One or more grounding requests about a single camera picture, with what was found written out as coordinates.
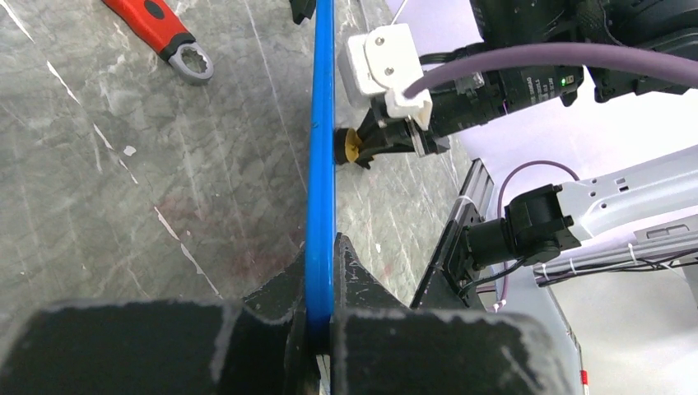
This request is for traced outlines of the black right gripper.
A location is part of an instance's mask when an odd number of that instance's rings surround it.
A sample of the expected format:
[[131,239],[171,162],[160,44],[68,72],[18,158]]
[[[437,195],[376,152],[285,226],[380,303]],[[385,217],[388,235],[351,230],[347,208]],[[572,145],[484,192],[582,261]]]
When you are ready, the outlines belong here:
[[[549,100],[559,98],[563,105],[570,106],[584,81],[584,70],[571,66],[517,67],[484,72],[482,80],[483,85],[477,88],[467,88],[461,78],[430,89],[433,109],[427,133],[429,142]],[[361,140],[357,165],[369,170],[370,163],[382,154],[430,154],[428,144],[387,142],[384,127],[380,126],[383,121],[379,109],[368,109],[356,130]]]

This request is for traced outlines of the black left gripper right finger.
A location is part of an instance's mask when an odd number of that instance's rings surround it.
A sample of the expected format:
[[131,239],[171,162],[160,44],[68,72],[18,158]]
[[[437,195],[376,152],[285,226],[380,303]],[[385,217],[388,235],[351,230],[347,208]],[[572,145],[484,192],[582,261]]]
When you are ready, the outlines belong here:
[[409,309],[334,243],[334,394],[570,394],[547,330],[522,314]]

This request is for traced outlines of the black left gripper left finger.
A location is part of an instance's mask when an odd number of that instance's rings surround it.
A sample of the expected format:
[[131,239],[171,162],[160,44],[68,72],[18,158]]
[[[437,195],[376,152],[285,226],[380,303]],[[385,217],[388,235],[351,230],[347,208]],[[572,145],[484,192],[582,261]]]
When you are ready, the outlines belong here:
[[1,365],[4,394],[316,394],[304,259],[242,300],[62,300]]

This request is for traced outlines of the yellow black whiteboard eraser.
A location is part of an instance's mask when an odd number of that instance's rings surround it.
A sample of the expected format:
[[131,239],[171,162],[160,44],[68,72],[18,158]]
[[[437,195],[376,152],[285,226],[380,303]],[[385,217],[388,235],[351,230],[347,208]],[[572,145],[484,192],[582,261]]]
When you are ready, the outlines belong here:
[[362,140],[353,128],[338,128],[333,134],[333,158],[336,165],[355,163]]

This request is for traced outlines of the blue framed whiteboard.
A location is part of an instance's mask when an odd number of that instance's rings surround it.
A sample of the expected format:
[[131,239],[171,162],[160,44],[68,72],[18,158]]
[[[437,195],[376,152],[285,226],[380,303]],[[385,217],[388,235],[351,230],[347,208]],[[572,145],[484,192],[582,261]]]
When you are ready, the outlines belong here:
[[316,339],[328,335],[334,306],[334,10],[333,1],[316,2],[305,240],[305,305],[309,332]]

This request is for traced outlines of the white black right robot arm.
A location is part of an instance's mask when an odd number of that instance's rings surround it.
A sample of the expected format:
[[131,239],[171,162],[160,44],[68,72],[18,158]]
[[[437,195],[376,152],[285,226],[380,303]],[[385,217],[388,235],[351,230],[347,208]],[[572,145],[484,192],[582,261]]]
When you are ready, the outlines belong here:
[[581,179],[637,165],[697,143],[697,94],[626,95],[598,104],[586,81],[577,101],[559,100],[519,111],[451,139],[442,155],[378,156],[359,185],[378,196],[370,220],[352,238],[363,258],[410,263],[431,256],[474,159],[481,159],[511,199],[576,173]]

